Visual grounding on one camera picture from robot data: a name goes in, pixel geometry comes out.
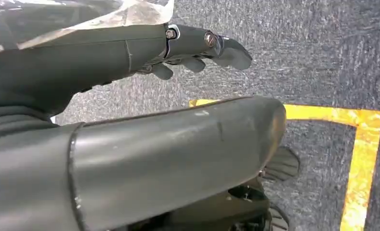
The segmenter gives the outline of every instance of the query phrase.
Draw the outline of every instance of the mechanical part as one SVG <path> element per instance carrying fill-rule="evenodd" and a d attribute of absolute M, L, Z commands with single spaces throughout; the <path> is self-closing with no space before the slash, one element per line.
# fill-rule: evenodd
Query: mechanical part
<path fill-rule="evenodd" d="M 211 31 L 207 31 L 205 33 L 205 42 L 207 43 L 207 46 L 214 47 L 217 42 L 217 37 L 215 37 L 215 34 L 213 34 Z"/>
<path fill-rule="evenodd" d="M 259 195 L 253 200 L 243 199 L 242 188 L 249 188 L 252 194 Z M 234 190 L 240 197 L 231 195 Z M 263 194 L 259 181 L 251 179 L 241 187 L 234 187 L 204 200 L 171 211 L 163 222 L 161 230 L 181 231 L 227 231 L 233 230 L 234 224 L 254 221 L 264 226 L 265 215 L 269 209 L 269 200 Z"/>
<path fill-rule="evenodd" d="M 229 189 L 228 193 L 235 198 L 251 202 L 265 199 L 265 195 L 262 192 L 251 188 L 249 185 L 236 186 Z"/>
<path fill-rule="evenodd" d="M 259 170 L 258 177 L 262 178 L 265 176 L 265 169 Z"/>
<path fill-rule="evenodd" d="M 279 147 L 267 163 L 262 178 L 266 180 L 288 180 L 298 175 L 299 158 L 287 147 Z"/>
<path fill-rule="evenodd" d="M 288 231 L 289 230 L 289 220 L 288 217 L 279 209 L 277 206 L 272 205 L 269 208 L 271 214 L 271 220 L 268 222 L 269 227 L 272 229 L 267 229 L 267 231 Z"/>
<path fill-rule="evenodd" d="M 166 38 L 168 39 L 175 39 L 177 37 L 177 33 L 174 29 L 168 29 L 166 31 Z"/>

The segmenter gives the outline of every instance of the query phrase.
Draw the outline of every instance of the bolt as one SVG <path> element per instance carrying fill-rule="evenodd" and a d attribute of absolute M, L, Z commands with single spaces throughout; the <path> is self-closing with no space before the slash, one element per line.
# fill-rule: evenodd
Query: bolt
<path fill-rule="evenodd" d="M 167 37 L 168 39 L 175 39 L 176 36 L 177 36 L 177 33 L 176 33 L 175 30 L 173 30 L 173 29 L 168 29 L 168 30 L 166 31 L 166 37 Z"/>
<path fill-rule="evenodd" d="M 264 177 L 265 176 L 265 170 L 259 170 L 258 177 Z"/>
<path fill-rule="evenodd" d="M 215 34 L 213 34 L 211 31 L 208 31 L 207 33 L 205 33 L 204 39 L 205 39 L 205 43 L 209 47 L 215 46 L 215 43 L 217 42 Z"/>

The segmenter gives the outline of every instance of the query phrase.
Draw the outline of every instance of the robotic hand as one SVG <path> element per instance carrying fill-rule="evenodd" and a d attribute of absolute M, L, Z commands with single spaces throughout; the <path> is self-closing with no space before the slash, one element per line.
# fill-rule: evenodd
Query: robotic hand
<path fill-rule="evenodd" d="M 231 66 L 238 70 L 249 68 L 252 62 L 249 53 L 237 41 L 215 35 L 209 30 L 169 25 L 166 37 L 167 48 L 161 62 L 150 62 L 139 73 L 153 73 L 160 79 L 170 79 L 173 72 L 163 63 L 181 64 L 198 73 L 205 68 L 202 59 L 212 59 L 219 66 Z"/>
<path fill-rule="evenodd" d="M 110 230 L 255 177 L 285 129 L 281 102 L 221 101 L 153 115 L 57 126 L 75 93 L 154 73 L 248 68 L 235 40 L 181 25 L 79 30 L 0 52 L 0 230 Z"/>

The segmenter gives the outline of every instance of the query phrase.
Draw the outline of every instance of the black prosthetic arm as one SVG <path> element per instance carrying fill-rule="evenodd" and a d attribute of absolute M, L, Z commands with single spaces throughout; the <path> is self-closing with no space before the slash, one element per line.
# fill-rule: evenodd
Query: black prosthetic arm
<path fill-rule="evenodd" d="M 180 25 L 76 31 L 0 53 L 0 230 L 101 231 L 187 205 L 258 174 L 284 132 L 273 99 L 243 98 L 155 115 L 58 127 L 49 116 L 94 85 L 238 69 L 236 41 Z"/>

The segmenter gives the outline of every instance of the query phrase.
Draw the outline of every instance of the yellow tape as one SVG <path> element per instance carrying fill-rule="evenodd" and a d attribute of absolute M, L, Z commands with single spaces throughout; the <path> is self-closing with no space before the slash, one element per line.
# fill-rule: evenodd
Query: yellow tape
<path fill-rule="evenodd" d="M 190 107 L 216 100 L 191 100 Z M 356 127 L 341 231 L 362 231 L 380 143 L 380 111 L 285 104 L 289 120 L 325 120 Z"/>

